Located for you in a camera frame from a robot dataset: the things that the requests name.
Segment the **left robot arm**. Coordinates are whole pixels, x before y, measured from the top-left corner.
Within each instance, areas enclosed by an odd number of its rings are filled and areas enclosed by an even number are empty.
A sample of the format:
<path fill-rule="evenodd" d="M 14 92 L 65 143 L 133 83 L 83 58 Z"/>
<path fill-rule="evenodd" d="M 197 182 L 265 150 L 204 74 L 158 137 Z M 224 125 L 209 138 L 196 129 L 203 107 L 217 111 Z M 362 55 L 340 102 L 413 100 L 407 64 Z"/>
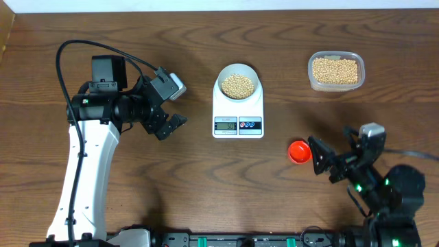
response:
<path fill-rule="evenodd" d="M 161 240 L 141 226 L 109 237 L 105 205 L 112 158 L 123 124 L 141 123 L 160 141 L 185 124 L 161 107 L 186 87 L 175 73 L 160 67 L 156 77 L 140 75 L 128 90 L 123 56 L 92 57 L 92 80 L 84 84 L 68 109 L 70 151 L 62 195 L 54 220 L 40 246 L 160 246 Z"/>

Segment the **red measuring scoop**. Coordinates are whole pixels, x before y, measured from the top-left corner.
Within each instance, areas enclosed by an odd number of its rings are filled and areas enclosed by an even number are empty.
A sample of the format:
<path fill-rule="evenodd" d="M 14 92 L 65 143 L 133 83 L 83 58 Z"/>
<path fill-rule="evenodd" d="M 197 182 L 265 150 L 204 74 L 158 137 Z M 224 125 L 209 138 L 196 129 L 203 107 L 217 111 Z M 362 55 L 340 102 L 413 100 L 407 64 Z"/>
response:
<path fill-rule="evenodd" d="M 307 163 L 312 159 L 310 147 L 306 141 L 294 141 L 288 148 L 288 157 L 298 165 Z"/>

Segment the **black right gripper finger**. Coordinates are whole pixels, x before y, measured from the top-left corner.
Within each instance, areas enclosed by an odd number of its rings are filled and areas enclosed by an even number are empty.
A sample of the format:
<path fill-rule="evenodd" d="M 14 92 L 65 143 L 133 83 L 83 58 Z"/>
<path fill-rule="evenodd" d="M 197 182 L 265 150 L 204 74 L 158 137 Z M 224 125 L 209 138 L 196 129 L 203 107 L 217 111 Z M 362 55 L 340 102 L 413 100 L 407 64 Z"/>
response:
<path fill-rule="evenodd" d="M 321 139 L 310 136 L 307 139 L 313 159 L 313 169 L 316 175 L 329 171 L 335 164 L 335 150 Z"/>
<path fill-rule="evenodd" d="M 359 132 L 356 129 L 350 126 L 345 126 L 343 129 L 343 134 L 347 138 L 348 144 L 352 148 L 359 147 Z"/>

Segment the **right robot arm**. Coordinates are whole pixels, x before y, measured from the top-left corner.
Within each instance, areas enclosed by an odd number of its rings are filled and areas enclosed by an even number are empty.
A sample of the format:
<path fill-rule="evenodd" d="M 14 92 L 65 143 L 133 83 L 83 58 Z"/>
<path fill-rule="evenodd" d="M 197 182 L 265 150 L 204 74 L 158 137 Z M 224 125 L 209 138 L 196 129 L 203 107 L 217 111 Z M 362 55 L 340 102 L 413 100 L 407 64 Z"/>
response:
<path fill-rule="evenodd" d="M 344 135 L 351 149 L 343 154 L 321 139 L 307 139 L 315 174 L 329 173 L 331 183 L 348 180 L 369 209 L 362 213 L 363 226 L 336 232 L 332 246 L 420 246 L 414 217 L 425 201 L 424 174 L 410 165 L 396 165 L 385 176 L 375 169 L 387 137 L 377 123 L 346 127 Z"/>

